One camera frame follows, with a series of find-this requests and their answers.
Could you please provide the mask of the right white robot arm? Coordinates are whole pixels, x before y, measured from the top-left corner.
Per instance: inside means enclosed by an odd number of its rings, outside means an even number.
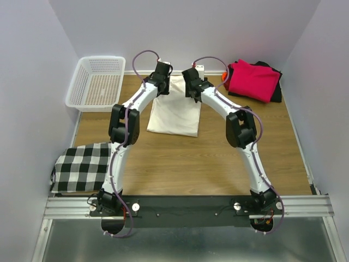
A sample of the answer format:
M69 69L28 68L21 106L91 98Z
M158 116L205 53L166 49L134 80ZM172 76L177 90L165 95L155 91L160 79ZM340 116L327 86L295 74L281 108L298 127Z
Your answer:
M226 140L238 150L249 175L251 208L258 214L269 211L273 206L284 212L284 203L272 186L258 155L257 142L260 134L254 119L261 119L249 107L241 107L225 98L209 81L202 80L195 68L182 72L185 81L185 96L206 104L225 119Z

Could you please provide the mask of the white t shirt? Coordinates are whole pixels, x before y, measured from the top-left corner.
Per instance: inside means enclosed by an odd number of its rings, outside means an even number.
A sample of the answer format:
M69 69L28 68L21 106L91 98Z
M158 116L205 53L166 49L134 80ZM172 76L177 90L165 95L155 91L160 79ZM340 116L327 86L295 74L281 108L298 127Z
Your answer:
M201 104L185 96L182 76L171 76L169 88L168 95L153 100L147 131L197 137Z

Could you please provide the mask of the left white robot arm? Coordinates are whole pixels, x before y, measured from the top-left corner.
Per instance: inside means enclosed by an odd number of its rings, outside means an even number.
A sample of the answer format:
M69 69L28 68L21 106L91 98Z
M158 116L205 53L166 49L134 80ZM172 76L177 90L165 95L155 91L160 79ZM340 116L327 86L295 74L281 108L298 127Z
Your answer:
M97 195L97 211L108 216L118 214L127 204L122 200L123 177L129 151L140 134L140 115L160 95L169 94L173 66L157 61L155 71L143 79L139 90L124 104L111 111L109 136L111 155L105 181Z

